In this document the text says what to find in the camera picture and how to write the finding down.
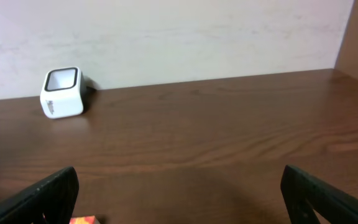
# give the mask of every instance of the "white wall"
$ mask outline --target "white wall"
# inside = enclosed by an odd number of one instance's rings
[[[333,68],[352,0],[0,0],[0,99],[79,66],[99,88]]]

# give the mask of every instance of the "white container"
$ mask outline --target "white container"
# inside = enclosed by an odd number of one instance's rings
[[[40,101],[48,118],[64,118],[81,114],[86,85],[78,67],[61,68],[47,73]]]

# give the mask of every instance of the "square container opening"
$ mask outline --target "square container opening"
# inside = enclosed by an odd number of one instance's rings
[[[76,73],[76,68],[52,71],[49,73],[47,90],[54,91],[73,87],[76,81]]]

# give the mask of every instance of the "brown wooden tabletop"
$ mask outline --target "brown wooden tabletop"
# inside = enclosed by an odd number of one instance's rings
[[[75,216],[105,223],[289,223],[285,164],[358,197],[358,81],[335,70],[96,92],[51,120],[0,101],[0,200],[65,167]]]

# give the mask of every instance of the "white box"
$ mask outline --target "white box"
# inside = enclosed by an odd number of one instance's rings
[[[64,118],[81,114],[86,85],[78,67],[52,70],[45,77],[40,101],[48,118]]]

